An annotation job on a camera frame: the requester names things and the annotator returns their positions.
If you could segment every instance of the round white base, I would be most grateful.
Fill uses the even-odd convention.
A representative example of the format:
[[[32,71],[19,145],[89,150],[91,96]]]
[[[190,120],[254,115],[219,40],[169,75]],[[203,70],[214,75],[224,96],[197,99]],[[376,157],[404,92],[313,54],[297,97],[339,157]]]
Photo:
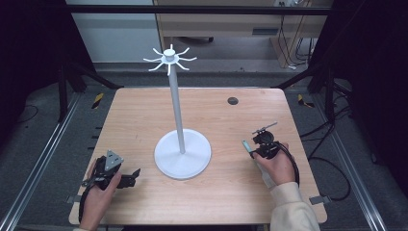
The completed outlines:
[[[180,153],[177,130],[165,134],[157,143],[154,159],[159,170],[177,180],[201,173],[210,163],[211,146],[199,132],[183,129],[186,152]]]

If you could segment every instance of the desk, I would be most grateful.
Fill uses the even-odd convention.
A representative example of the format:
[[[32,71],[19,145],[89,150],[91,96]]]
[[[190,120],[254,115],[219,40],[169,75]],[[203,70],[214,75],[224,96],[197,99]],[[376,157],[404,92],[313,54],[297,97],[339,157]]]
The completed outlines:
[[[242,146],[252,148],[255,130],[268,130],[290,145],[300,171],[305,201],[319,195],[285,94],[278,89],[179,89],[184,128],[203,134],[212,159],[198,176],[177,181],[163,175],[154,162],[159,139],[175,130],[170,90],[120,89],[106,118],[93,159],[108,149],[124,158],[121,172],[141,168],[134,188],[116,190],[102,223],[107,224],[261,224],[270,222],[271,196],[261,171]],[[237,105],[227,102],[239,100]],[[78,223],[75,203],[69,221]],[[319,222],[327,215],[314,205]]]
[[[333,0],[300,1],[297,7],[330,7]],[[275,1],[270,0],[155,0],[155,5],[163,6],[251,6],[272,7]],[[285,16],[283,37],[279,39],[281,15],[233,15],[233,14],[171,14],[157,13],[159,35],[162,48],[168,49],[173,37],[267,37],[271,39],[274,51],[282,67],[288,66],[285,59],[289,56],[295,60],[299,38],[318,38],[326,16]],[[254,33],[254,29],[266,29],[265,34]]]

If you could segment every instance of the white stand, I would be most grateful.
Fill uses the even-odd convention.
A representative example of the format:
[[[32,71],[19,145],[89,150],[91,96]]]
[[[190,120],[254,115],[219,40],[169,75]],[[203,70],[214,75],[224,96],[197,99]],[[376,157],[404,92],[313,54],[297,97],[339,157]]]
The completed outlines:
[[[179,55],[185,54],[189,48],[180,54],[176,54],[172,49],[165,50],[164,54],[159,53],[156,49],[153,50],[162,55],[160,59],[147,60],[149,62],[161,61],[156,68],[149,69],[149,71],[158,69],[161,65],[168,65],[167,76],[169,77],[171,99],[173,102],[174,117],[176,120],[177,130],[171,131],[164,135],[156,145],[154,157],[159,170],[166,176],[177,180],[187,180],[201,173],[211,159],[211,146],[208,140],[199,132],[191,129],[183,129],[180,101],[178,94],[177,73],[173,64],[179,65],[179,60],[192,61],[193,59],[183,59]]]

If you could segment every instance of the floor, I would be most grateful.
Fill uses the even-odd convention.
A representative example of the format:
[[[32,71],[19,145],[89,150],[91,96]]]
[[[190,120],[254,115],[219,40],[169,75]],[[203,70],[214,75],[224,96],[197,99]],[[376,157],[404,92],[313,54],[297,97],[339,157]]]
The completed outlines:
[[[197,57],[193,62],[182,65],[190,72],[179,71],[180,87],[252,87],[269,88],[293,77],[307,68],[306,64],[297,69],[282,69],[268,38],[215,38],[209,43],[205,38],[177,38],[174,48],[190,51],[186,58]],[[309,42],[302,44],[298,54],[306,54]],[[168,86],[168,80],[160,69],[156,73],[146,69],[155,64],[95,64],[99,73],[126,87]],[[112,102],[115,91],[85,78],[88,88],[85,93],[70,93],[74,102],[70,108],[67,126],[60,129],[57,119],[58,86],[51,85],[33,92],[27,100],[27,107],[21,122],[15,125],[7,145],[1,147],[0,155],[0,217],[11,221],[16,230],[71,230],[67,221],[71,205],[64,201],[68,195],[77,193],[80,181],[89,162],[92,149]],[[322,113],[324,90],[309,94],[306,86],[310,79],[304,79],[285,90],[299,134],[305,134],[325,121]],[[104,92],[97,110],[93,110],[95,96]],[[305,103],[298,104],[302,95]],[[336,100],[336,112],[347,107],[345,97]],[[370,150],[352,119],[352,112],[344,110],[336,120],[336,127],[317,149],[315,156],[330,160],[344,172],[351,182],[350,195],[342,201],[325,204],[328,221],[320,226],[322,230],[407,230],[408,200],[398,189],[388,169],[375,165],[370,159]],[[309,155],[318,145],[329,128],[303,139]],[[56,133],[62,137],[48,147]],[[45,163],[37,165],[38,160]],[[336,168],[322,161],[310,162],[321,193],[332,198],[347,193],[347,182]],[[27,179],[37,181],[27,184]],[[13,210],[20,205],[21,210]]]

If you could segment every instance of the black cable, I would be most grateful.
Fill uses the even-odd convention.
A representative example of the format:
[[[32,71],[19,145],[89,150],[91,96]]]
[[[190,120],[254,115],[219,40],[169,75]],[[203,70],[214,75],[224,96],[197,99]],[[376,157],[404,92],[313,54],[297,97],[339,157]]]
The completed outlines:
[[[300,187],[300,174],[299,174],[299,168],[297,167],[296,161],[294,160],[293,155],[291,152],[289,152],[288,148],[284,146],[282,143],[278,141],[273,141],[273,144],[275,144],[279,149],[281,149],[285,154],[288,156],[289,160],[292,163],[293,171],[294,171],[294,181],[297,183],[297,185]]]
[[[283,58],[285,58],[285,63],[286,63],[287,65],[290,65],[289,62],[288,62],[288,59],[286,58],[285,52],[283,51],[282,46],[281,46],[281,44],[280,44],[281,31],[282,31],[282,27],[281,27],[280,30],[279,30],[278,45],[279,45],[279,48],[280,48],[280,50],[281,50],[281,52],[282,52]]]
[[[308,139],[308,140],[301,140],[301,141],[320,141],[323,138],[315,138],[315,139]]]
[[[313,149],[313,151],[310,153],[310,155],[308,156],[308,160],[310,160],[310,158],[313,157],[313,155],[315,155],[316,151],[318,150],[318,148],[321,146],[321,144],[324,142],[324,140],[326,140],[326,138],[333,132],[334,130],[334,124],[332,124],[330,126],[330,128],[327,130],[326,134],[324,134],[323,138],[319,141],[318,145],[315,147],[315,149]]]
[[[307,56],[307,63],[308,64],[310,63],[310,60],[312,59],[312,46],[313,46],[312,44],[313,44],[313,39],[310,38],[310,40],[309,40],[309,54]]]
[[[296,58],[298,60],[306,61],[306,59],[301,58],[302,56],[306,56],[306,55],[305,54],[299,54],[299,50],[300,50],[300,46],[302,45],[302,42],[303,42],[303,38],[300,38],[299,41],[297,42],[295,55],[296,55]]]
[[[280,150],[282,150],[289,158],[289,160],[291,161],[292,167],[293,167],[293,171],[294,171],[294,181],[297,183],[297,186],[300,187],[300,173],[299,173],[299,168],[297,167],[296,161],[294,160],[293,155],[291,154],[291,152],[288,150],[288,148],[286,148],[286,146],[284,146],[282,143],[280,143],[279,141],[273,141],[273,137],[269,137],[269,136],[260,136],[260,133],[258,134],[258,136],[261,139],[262,143],[269,143],[269,144],[273,144],[276,147],[278,147]]]
[[[280,38],[280,35],[281,35],[281,33],[282,33],[283,41],[285,42],[285,46],[286,46],[286,51],[288,52],[288,58],[289,58],[289,60],[293,63],[292,65],[306,64],[306,62],[297,63],[297,62],[294,62],[294,61],[291,59],[291,53],[289,52],[288,43],[286,42],[285,32],[283,31],[283,22],[284,22],[284,20],[285,20],[285,16],[282,15],[282,16],[281,16],[281,26],[280,26],[280,31],[279,31],[279,38]]]
[[[342,116],[340,116],[339,118],[336,118],[336,120],[340,120],[340,119],[342,119],[343,117],[345,117],[345,116],[347,116],[347,115],[349,115],[348,113],[346,113],[346,114],[343,114]]]
[[[347,97],[347,95],[345,95],[345,94],[339,95],[333,100],[333,102],[336,103],[336,101],[339,100],[340,98],[346,98],[346,97]]]
[[[91,172],[90,179],[88,180],[86,188],[85,188],[84,192],[82,192],[82,195],[81,195],[81,200],[79,202],[79,211],[78,211],[78,220],[79,220],[79,222],[81,222],[82,216],[84,215],[85,200],[88,197],[88,193],[89,193],[90,189],[92,189],[92,187],[95,185],[93,183],[95,182],[95,172],[96,172],[96,167],[98,165],[98,163],[97,163],[98,161],[99,161],[99,159],[96,161],[95,166],[93,167],[93,170]]]
[[[321,158],[321,157],[312,157],[312,158],[309,159],[309,161],[312,161],[312,160],[322,161],[322,162],[325,162],[325,163],[329,164],[330,166],[332,166],[333,168],[335,168],[335,169],[343,176],[344,180],[345,180],[346,183],[347,183],[347,192],[345,193],[344,196],[341,196],[341,197],[330,197],[330,199],[333,200],[333,201],[342,201],[342,200],[345,200],[346,198],[348,198],[348,196],[349,196],[350,193],[351,193],[351,185],[350,185],[349,180],[348,180],[347,177],[345,176],[344,172],[343,172],[339,167],[337,167],[335,164],[333,164],[332,162],[330,162],[330,161],[328,161],[328,160],[326,160],[326,159],[323,159],[323,158]]]
[[[343,113],[344,111],[347,111],[347,110],[349,110],[349,106],[346,106],[346,107],[342,108],[341,110],[339,110],[338,112],[336,112],[336,113],[335,113],[335,116],[338,116],[339,114],[341,114],[341,113]],[[330,123],[330,121],[326,121],[326,122],[324,122],[323,124],[321,124],[319,127],[313,129],[312,131],[307,132],[307,133],[305,133],[305,134],[303,134],[303,135],[300,135],[300,137],[301,137],[301,138],[304,138],[304,137],[310,136],[310,135],[316,133],[317,131],[323,129],[324,126],[327,125],[327,124],[329,124],[329,123]]]
[[[36,109],[36,112],[35,112],[32,116],[30,116],[29,118],[24,119],[24,120],[19,120],[17,123],[27,122],[27,121],[33,119],[33,118],[38,114],[38,107],[36,107],[36,106],[34,106],[34,105],[26,105],[25,107],[26,107],[26,108],[27,108],[27,107],[33,107],[34,109]]]

